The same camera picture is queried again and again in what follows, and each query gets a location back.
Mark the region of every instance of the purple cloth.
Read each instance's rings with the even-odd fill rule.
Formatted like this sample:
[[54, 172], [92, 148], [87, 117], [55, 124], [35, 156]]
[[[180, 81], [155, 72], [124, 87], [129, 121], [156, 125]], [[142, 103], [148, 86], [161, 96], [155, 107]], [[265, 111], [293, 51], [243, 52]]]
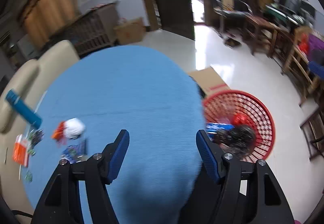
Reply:
[[315, 37], [313, 34], [310, 34], [308, 37], [308, 53], [307, 58], [309, 61], [312, 61], [312, 51], [313, 50], [321, 50], [324, 52], [324, 41]]

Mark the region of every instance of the blue package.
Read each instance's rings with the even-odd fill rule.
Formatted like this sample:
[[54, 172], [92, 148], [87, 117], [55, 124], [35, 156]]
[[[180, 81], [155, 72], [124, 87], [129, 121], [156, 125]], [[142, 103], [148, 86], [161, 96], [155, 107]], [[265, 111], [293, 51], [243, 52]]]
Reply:
[[233, 127], [232, 124], [208, 123], [206, 124], [206, 133], [216, 133], [219, 129], [231, 130]]
[[205, 132], [208, 135], [210, 141], [214, 141], [215, 134], [221, 134], [225, 131], [231, 130], [234, 126], [232, 124], [218, 124], [218, 123], [207, 123]]
[[62, 158], [67, 159], [70, 164], [80, 162], [81, 156], [85, 155], [85, 139], [76, 145], [68, 146], [62, 154]]

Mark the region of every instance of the metal screw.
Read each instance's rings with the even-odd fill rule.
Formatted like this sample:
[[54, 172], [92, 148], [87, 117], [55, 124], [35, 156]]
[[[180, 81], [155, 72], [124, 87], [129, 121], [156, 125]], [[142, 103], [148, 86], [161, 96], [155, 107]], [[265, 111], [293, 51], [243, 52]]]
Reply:
[[62, 159], [60, 160], [60, 162], [59, 162], [59, 164], [60, 164], [61, 166], [66, 165], [66, 163], [67, 163], [67, 159], [65, 159], [65, 158], [62, 158]]
[[267, 164], [267, 162], [264, 161], [263, 159], [259, 159], [259, 160], [258, 160], [258, 163], [259, 163], [259, 165], [261, 165], [261, 166], [265, 166], [265, 165]]
[[95, 160], [99, 160], [100, 158], [102, 158], [102, 154], [101, 154], [101, 153], [95, 153], [95, 154], [93, 155], [93, 158], [94, 158]]
[[225, 154], [224, 154], [224, 157], [225, 157], [225, 159], [227, 159], [227, 160], [231, 160], [231, 159], [233, 158], [233, 155], [230, 154], [230, 153], [225, 153]]

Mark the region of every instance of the brown curtain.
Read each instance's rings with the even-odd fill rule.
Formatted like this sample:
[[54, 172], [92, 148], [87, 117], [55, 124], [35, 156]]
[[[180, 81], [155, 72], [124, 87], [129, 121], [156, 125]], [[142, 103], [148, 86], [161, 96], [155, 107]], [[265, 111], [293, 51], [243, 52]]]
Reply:
[[20, 21], [38, 49], [78, 15], [76, 0], [28, 0]]

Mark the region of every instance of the wooden chair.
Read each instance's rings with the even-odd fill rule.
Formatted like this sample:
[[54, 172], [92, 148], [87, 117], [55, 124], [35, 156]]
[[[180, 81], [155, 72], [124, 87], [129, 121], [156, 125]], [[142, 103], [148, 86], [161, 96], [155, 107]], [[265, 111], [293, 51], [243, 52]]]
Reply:
[[318, 155], [324, 158], [324, 102], [300, 125], [309, 151], [309, 160]]
[[289, 70], [291, 71], [292, 70], [291, 64], [292, 62], [294, 62], [296, 63], [297, 67], [300, 69], [301, 73], [305, 76], [309, 85], [306, 86], [307, 88], [304, 88], [302, 92], [302, 99], [300, 101], [299, 106], [301, 106], [306, 101], [307, 97], [310, 94], [312, 94], [316, 90], [316, 88], [320, 85], [319, 76], [317, 75], [314, 76], [313, 74], [311, 74], [311, 72], [307, 68], [308, 59], [306, 55], [303, 52], [301, 52], [298, 48], [298, 44], [299, 42], [301, 42], [303, 34], [309, 36], [309, 34], [311, 34], [312, 31], [313, 30], [308, 26], [301, 26], [295, 29], [294, 43], [281, 71], [281, 74], [286, 74], [287, 71]]

